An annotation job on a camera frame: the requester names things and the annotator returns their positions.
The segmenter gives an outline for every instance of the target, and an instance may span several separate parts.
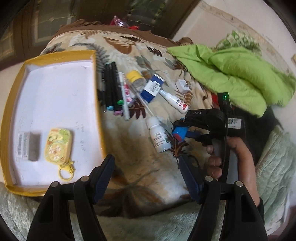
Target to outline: red object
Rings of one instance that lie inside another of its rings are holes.
[[[131,27],[128,27],[129,29],[136,29],[136,30],[138,30],[139,29],[139,27],[138,26],[136,26],[136,25],[133,25],[133,26],[131,26]]]
[[[212,93],[212,103],[213,104],[216,104],[217,106],[219,106],[218,96],[215,95],[214,93]]]
[[[113,19],[111,20],[109,25],[116,25],[116,26],[119,26],[119,27],[129,28],[129,25],[127,23],[125,23],[124,21],[122,21],[116,15],[113,17]]]

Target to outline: brown blanket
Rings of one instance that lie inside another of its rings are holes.
[[[99,31],[108,31],[108,32],[114,32],[114,33],[120,33],[120,34],[131,34],[135,37],[139,37],[148,42],[155,43],[165,47],[173,47],[173,46],[179,45],[178,42],[174,42],[170,39],[154,35],[153,33],[151,33],[150,30],[149,31],[133,30],[133,29],[118,27],[114,25],[113,26],[103,25],[101,22],[98,22],[98,21],[87,22],[84,19],[79,19],[74,23],[61,26],[61,28],[53,36],[53,38],[63,33],[70,32],[70,31],[77,31],[77,30],[99,30]]]

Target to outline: blue box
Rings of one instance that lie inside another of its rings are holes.
[[[148,81],[146,86],[141,92],[141,96],[147,103],[150,103],[153,98],[158,94],[161,89],[162,84],[165,82],[163,78],[159,75],[154,74],[151,80]]]

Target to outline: blue marker cap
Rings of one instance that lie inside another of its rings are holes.
[[[112,111],[112,110],[114,110],[114,107],[113,107],[113,106],[107,106],[106,109],[107,109],[108,111]]]

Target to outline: bottle label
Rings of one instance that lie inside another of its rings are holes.
[[[169,143],[168,136],[165,132],[159,132],[155,135],[155,138],[152,139],[153,144],[155,147],[158,147],[162,144]]]
[[[156,81],[149,81],[147,85],[145,86],[144,90],[146,90],[149,94],[156,96],[158,92],[160,91],[160,84]]]
[[[176,102],[178,103],[178,106],[177,106],[177,110],[185,110],[187,108],[187,105],[181,101],[181,100],[176,100]]]

